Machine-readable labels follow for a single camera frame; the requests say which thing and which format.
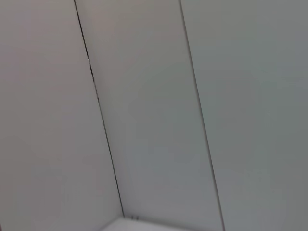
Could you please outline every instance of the gray wall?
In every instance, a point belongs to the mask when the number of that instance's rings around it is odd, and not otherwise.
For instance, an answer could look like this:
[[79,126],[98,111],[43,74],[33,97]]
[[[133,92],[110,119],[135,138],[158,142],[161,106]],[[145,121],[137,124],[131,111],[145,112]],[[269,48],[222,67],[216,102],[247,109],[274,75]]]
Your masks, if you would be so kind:
[[126,216],[222,230],[178,0],[78,0]]
[[226,230],[307,230],[308,1],[182,2]]
[[0,2],[0,223],[90,231],[121,207],[72,0]]

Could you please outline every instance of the floor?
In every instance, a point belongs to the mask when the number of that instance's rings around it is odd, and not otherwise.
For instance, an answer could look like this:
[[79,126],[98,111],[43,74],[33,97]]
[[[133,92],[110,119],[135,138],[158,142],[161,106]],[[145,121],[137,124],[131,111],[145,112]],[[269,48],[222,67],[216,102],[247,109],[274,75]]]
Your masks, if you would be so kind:
[[189,231],[167,226],[152,224],[144,221],[120,218],[102,231]]

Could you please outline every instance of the white floor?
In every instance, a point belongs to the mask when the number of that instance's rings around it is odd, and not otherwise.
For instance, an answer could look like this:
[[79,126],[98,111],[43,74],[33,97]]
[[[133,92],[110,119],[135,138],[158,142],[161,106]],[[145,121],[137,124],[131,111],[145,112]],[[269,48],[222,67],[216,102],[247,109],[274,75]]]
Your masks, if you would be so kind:
[[102,231],[188,231],[167,226],[147,223],[139,220],[120,218]]

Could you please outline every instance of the vertical gap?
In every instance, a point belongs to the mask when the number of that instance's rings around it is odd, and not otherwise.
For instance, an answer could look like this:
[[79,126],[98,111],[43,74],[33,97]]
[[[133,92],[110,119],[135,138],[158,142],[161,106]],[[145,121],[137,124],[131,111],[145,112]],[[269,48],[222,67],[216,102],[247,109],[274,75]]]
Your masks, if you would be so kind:
[[[75,9],[76,9],[76,13],[77,13],[78,21],[79,21],[79,26],[80,26],[80,30],[81,30],[81,35],[82,35],[83,43],[84,43],[85,48],[86,48],[86,53],[87,53],[88,62],[89,62],[89,66],[90,66],[90,71],[91,71],[91,75],[92,75],[92,80],[93,80],[93,84],[94,84],[94,88],[95,88],[95,93],[96,93],[96,97],[97,97],[97,102],[98,102],[98,106],[99,106],[99,108],[100,108],[101,117],[102,117],[102,121],[103,121],[103,126],[104,126],[104,130],[105,130],[105,135],[106,135],[106,138],[107,138],[107,144],[108,144],[108,149],[109,149],[109,153],[110,153],[112,168],[113,168],[113,170],[114,170],[114,175],[115,175],[115,179],[116,179],[115,165],[114,165],[114,161],[113,161],[112,155],[111,155],[111,150],[110,150],[109,140],[108,140],[108,136],[107,136],[105,121],[104,121],[104,118],[103,118],[103,113],[102,113],[102,108],[101,108],[101,104],[100,104],[100,99],[99,99],[98,93],[97,93],[97,88],[96,88],[96,84],[95,84],[95,79],[94,79],[94,75],[93,75],[93,71],[92,71],[91,62],[90,62],[90,59],[89,59],[89,53],[88,53],[88,49],[87,49],[85,37],[84,37],[84,35],[83,35],[83,30],[82,30],[82,26],[81,26],[81,22],[80,22],[80,18],[79,18],[79,13],[78,13],[78,8],[77,8],[76,0],[74,0],[74,4],[75,4]],[[120,195],[120,190],[119,190],[119,185],[118,185],[118,183],[117,183],[117,179],[115,180],[115,182],[116,182],[117,192],[118,192],[118,194],[119,194],[119,199],[120,199],[122,214],[123,214],[123,217],[125,217],[125,215],[124,215],[124,210],[123,210],[123,205],[122,205],[122,200],[121,200],[121,195]]]
[[182,17],[183,27],[184,27],[184,32],[185,32],[186,44],[187,44],[188,53],[189,53],[189,59],[190,59],[190,63],[191,63],[192,71],[193,71],[192,73],[193,73],[194,86],[195,86],[195,89],[196,89],[196,92],[197,92],[197,100],[198,100],[201,119],[202,119],[202,127],[203,127],[203,131],[204,131],[204,134],[205,134],[205,141],[206,141],[206,147],[207,147],[207,152],[208,152],[208,159],[209,159],[209,162],[210,162],[212,176],[213,176],[214,188],[215,188],[215,193],[216,193],[216,198],[217,198],[217,203],[218,203],[218,208],[219,208],[219,214],[220,214],[222,229],[223,229],[223,231],[226,231],[225,223],[224,223],[223,215],[222,215],[222,210],[221,210],[219,194],[218,194],[218,188],[217,188],[217,184],[216,184],[216,178],[215,178],[215,173],[214,173],[214,168],[213,168],[212,157],[211,157],[210,148],[209,148],[209,145],[208,145],[208,139],[207,139],[207,134],[206,134],[206,129],[205,129],[205,123],[204,123],[204,118],[203,118],[203,112],[202,112],[202,107],[201,107],[201,102],[200,102],[200,96],[199,96],[199,91],[198,91],[198,86],[197,86],[196,75],[195,75],[194,67],[193,67],[193,60],[192,60],[193,58],[192,58],[191,48],[189,46],[189,41],[188,41],[188,34],[187,34],[187,29],[186,29],[186,24],[185,24],[185,19],[184,19],[182,1],[179,0],[179,3],[180,3],[181,17]]

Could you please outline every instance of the white wall panel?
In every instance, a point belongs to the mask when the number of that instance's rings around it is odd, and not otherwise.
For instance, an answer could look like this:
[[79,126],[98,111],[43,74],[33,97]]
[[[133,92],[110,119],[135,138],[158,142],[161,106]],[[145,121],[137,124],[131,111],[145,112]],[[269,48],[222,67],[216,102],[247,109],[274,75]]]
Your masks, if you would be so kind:
[[307,230],[308,1],[182,4],[226,230]]
[[78,0],[124,213],[222,230],[177,0]]
[[121,215],[74,2],[0,2],[0,224],[94,231]]

